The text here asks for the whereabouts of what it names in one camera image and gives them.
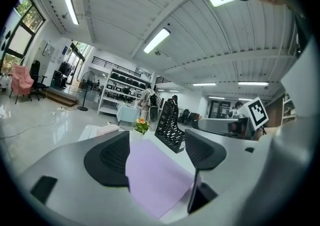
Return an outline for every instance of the shelf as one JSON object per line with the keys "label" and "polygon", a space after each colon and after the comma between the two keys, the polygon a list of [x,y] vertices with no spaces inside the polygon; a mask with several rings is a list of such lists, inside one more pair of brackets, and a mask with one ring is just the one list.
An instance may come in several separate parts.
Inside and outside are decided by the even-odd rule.
{"label": "shelf", "polygon": [[114,81],[114,82],[118,82],[118,83],[124,84],[124,85],[129,86],[129,87],[133,87],[133,88],[135,88],[135,89],[139,89],[139,90],[142,90],[142,91],[145,90],[145,89],[143,89],[143,88],[141,88],[141,87],[135,86],[135,85],[133,85],[133,84],[128,84],[128,83],[126,83],[126,82],[122,82],[122,81],[119,81],[119,80],[114,79],[114,78],[111,78],[111,77],[109,77],[109,80],[112,80],[112,81]]}
{"label": "shelf", "polygon": [[99,109],[99,112],[104,112],[109,114],[117,114],[117,111],[118,111],[117,109],[103,107],[103,106]]}
{"label": "shelf", "polygon": [[118,70],[118,69],[116,69],[116,68],[113,68],[112,71],[115,72],[115,73],[118,73],[118,74],[120,74],[120,75],[122,75],[122,76],[124,76],[124,77],[128,77],[128,78],[130,78],[130,79],[139,81],[139,82],[141,82],[141,83],[151,84],[151,82],[149,82],[149,81],[147,81],[147,80],[141,79],[140,77],[137,77],[137,76],[135,76],[135,75],[131,75],[131,74],[129,74],[129,73],[123,72],[123,71]]}
{"label": "shelf", "polygon": [[124,96],[128,96],[128,97],[132,97],[132,98],[136,98],[136,99],[138,98],[136,96],[133,96],[133,95],[130,95],[130,94],[125,94],[125,93],[119,92],[119,91],[115,91],[115,90],[112,90],[110,88],[106,88],[105,90],[109,90],[112,93],[116,93],[116,94],[120,94],[120,95],[124,95]]}
{"label": "shelf", "polygon": [[106,101],[109,101],[109,102],[113,102],[113,103],[116,103],[116,104],[123,104],[124,102],[122,100],[116,100],[116,99],[112,99],[110,97],[102,97],[103,100],[106,100]]}
{"label": "shelf", "polygon": [[289,116],[283,116],[282,119],[290,119],[290,118],[295,118],[296,115],[289,115]]}
{"label": "shelf", "polygon": [[289,98],[288,100],[284,101],[283,104],[289,103],[291,102],[291,98]]}

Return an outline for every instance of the glossy white floor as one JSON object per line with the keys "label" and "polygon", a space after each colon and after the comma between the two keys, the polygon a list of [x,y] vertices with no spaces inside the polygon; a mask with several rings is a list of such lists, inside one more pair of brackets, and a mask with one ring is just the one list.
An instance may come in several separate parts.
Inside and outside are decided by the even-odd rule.
{"label": "glossy white floor", "polygon": [[[51,150],[76,142],[87,125],[118,124],[115,116],[97,115],[97,111],[91,108],[80,111],[75,106],[69,108],[70,111],[61,112],[57,110],[61,104],[46,98],[38,101],[33,96],[30,101],[19,97],[16,104],[15,100],[14,96],[0,95],[0,147],[14,176],[20,175]],[[132,130],[131,125],[120,124],[126,130]]]}

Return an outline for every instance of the pink chair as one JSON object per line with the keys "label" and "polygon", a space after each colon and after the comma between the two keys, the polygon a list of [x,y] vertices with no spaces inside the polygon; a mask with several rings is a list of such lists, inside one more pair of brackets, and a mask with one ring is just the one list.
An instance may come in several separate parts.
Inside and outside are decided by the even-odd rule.
{"label": "pink chair", "polygon": [[33,83],[34,80],[30,77],[28,67],[15,64],[13,66],[11,93],[9,98],[11,98],[11,94],[14,92],[16,94],[15,104],[17,104],[18,96],[20,95],[28,95],[30,101],[32,101],[30,90]]}

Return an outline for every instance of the yellow flower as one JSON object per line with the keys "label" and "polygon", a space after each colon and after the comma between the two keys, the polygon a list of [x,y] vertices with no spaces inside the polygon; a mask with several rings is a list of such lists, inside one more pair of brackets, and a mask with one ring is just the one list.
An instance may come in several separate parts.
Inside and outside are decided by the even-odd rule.
{"label": "yellow flower", "polygon": [[136,120],[137,123],[139,124],[144,124],[145,123],[145,119],[143,117],[140,117]]}

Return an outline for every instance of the railing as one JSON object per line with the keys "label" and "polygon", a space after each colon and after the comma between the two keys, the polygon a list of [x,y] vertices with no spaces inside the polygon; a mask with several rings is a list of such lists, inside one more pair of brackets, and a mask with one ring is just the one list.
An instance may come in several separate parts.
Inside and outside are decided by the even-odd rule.
{"label": "railing", "polygon": [[140,76],[141,76],[141,74],[139,74],[139,73],[136,73],[136,72],[134,72],[134,71],[132,71],[130,69],[127,69],[125,67],[122,67],[120,65],[114,64],[114,63],[112,63],[110,61],[101,59],[101,58],[96,57],[96,56],[93,57],[92,64],[99,65],[99,66],[107,68],[107,69],[112,69],[112,68],[118,69],[119,71],[129,73],[129,74],[134,75],[134,76],[136,76],[138,78],[140,78]]}
{"label": "railing", "polygon": [[171,81],[168,79],[165,79],[163,76],[158,76],[155,80],[156,84],[168,83],[168,82],[171,82]]}
{"label": "railing", "polygon": [[156,105],[158,106],[158,108],[160,108],[162,98],[160,98],[160,96],[156,90],[154,92],[155,92],[155,96],[156,96]]}

